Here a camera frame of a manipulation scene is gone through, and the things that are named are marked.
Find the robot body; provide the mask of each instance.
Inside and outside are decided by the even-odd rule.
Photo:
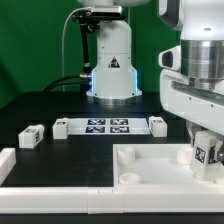
[[[132,7],[150,0],[78,0],[88,7]],[[137,71],[131,63],[131,28],[124,21],[103,20],[97,31],[98,63],[92,71],[88,99],[101,104],[128,104],[141,99]]]
[[[160,6],[166,24],[182,30],[180,47],[159,56],[165,68],[160,78],[161,102],[193,126],[209,129],[191,136],[191,169],[197,179],[211,181],[224,161],[224,2],[160,0]]]

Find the white block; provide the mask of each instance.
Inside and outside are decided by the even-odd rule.
[[[135,149],[127,146],[118,150],[118,162],[121,165],[127,166],[135,162]]]
[[[16,164],[14,148],[5,148],[0,153],[0,185],[4,182],[12,168]]]
[[[67,139],[68,137],[68,118],[57,119],[53,125],[54,139]]]
[[[183,147],[177,151],[177,162],[183,165],[190,165],[193,156],[192,147]]]
[[[211,182],[218,176],[221,163],[216,162],[216,134],[210,130],[198,131],[195,137],[191,169],[195,181]]]
[[[43,139],[44,126],[29,126],[19,134],[19,147],[33,149]]]
[[[167,124],[161,117],[149,118],[149,130],[154,137],[167,137]]]

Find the black cable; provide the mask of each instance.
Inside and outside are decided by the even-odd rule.
[[[43,91],[47,92],[48,89],[50,89],[52,86],[54,86],[55,84],[57,84],[59,82],[63,82],[63,81],[68,80],[68,79],[79,79],[79,78],[80,78],[79,75],[71,75],[71,76],[66,76],[66,77],[57,79],[54,82],[52,82],[50,85],[48,85]]]
[[[50,92],[52,89],[58,86],[68,86],[68,85],[88,85],[88,83],[78,83],[78,82],[58,83],[48,88],[45,92]]]

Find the black table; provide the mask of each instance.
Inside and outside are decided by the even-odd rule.
[[[161,116],[167,138],[139,136],[69,136],[53,140],[58,118],[146,118]],[[113,186],[113,144],[167,144],[190,141],[185,121],[163,111],[158,93],[145,93],[141,103],[102,106],[79,93],[31,92],[0,110],[0,150],[16,148],[17,164],[2,187]],[[34,149],[19,149],[18,134],[29,125],[45,126],[44,140]],[[0,215],[0,223],[223,223],[222,214]]]

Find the green wall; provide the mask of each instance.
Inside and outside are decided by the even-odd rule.
[[[0,1],[0,107],[23,92],[41,91],[61,77],[62,29],[69,13],[78,7],[76,0]],[[177,45],[179,34],[158,19],[156,0],[131,10],[131,26],[139,87],[145,92],[159,91],[157,56]],[[89,44],[94,65],[94,35]],[[82,50],[78,24],[68,25],[65,51],[65,74],[79,74]]]

